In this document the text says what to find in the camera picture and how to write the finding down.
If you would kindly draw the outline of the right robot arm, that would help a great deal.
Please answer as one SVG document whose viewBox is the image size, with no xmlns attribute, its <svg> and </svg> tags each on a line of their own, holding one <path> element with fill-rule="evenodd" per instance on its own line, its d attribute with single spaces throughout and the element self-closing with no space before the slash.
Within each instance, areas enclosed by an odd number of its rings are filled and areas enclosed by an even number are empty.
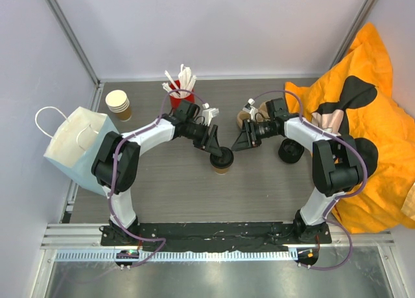
<svg viewBox="0 0 415 298">
<path fill-rule="evenodd" d="M 263 139 L 280 135 L 284 140 L 278 155 L 283 162 L 294 164 L 305 150 L 311 152 L 314 189 L 307 203 L 296 212 L 292 233 L 301 243 L 312 242 L 322 232 L 336 202 L 364 181 L 367 176 L 364 161 L 351 136 L 332 135 L 299 114 L 289 113 L 284 98 L 269 100 L 265 105 L 268 116 L 259 122 L 254 100 L 248 100 L 243 111 L 249 118 L 243 120 L 241 132 L 231 149 L 236 152 L 255 148 Z"/>
</svg>

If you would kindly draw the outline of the light blue paper bag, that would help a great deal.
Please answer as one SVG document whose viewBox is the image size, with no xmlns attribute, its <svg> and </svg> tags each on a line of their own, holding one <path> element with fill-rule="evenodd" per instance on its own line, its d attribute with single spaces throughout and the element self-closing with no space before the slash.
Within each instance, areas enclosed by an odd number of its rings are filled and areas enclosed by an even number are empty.
<svg viewBox="0 0 415 298">
<path fill-rule="evenodd" d="M 39 114 L 47 109 L 58 111 L 64 117 L 54 135 L 38 123 Z M 66 116 L 58 108 L 46 106 L 36 112 L 34 121 L 38 129 L 51 138 L 44 157 L 83 189 L 105 196 L 91 168 L 106 134 L 119 132 L 111 118 L 83 107 Z"/>
</svg>

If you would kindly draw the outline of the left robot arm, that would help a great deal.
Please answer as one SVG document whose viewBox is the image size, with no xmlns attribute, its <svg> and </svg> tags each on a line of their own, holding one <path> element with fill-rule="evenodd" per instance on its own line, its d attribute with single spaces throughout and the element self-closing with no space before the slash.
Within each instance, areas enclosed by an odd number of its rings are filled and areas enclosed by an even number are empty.
<svg viewBox="0 0 415 298">
<path fill-rule="evenodd" d="M 139 158 L 154 147 L 178 137 L 192 140 L 193 146 L 210 154 L 215 170 L 227 170 L 233 164 L 233 152 L 220 146 L 217 126 L 211 125 L 217 108 L 202 107 L 183 100 L 170 113 L 134 132 L 108 132 L 91 167 L 91 173 L 103 188 L 110 209 L 107 226 L 101 227 L 102 243 L 132 245 L 139 237 L 139 221 L 132 206 L 131 187 L 137 176 Z"/>
</svg>

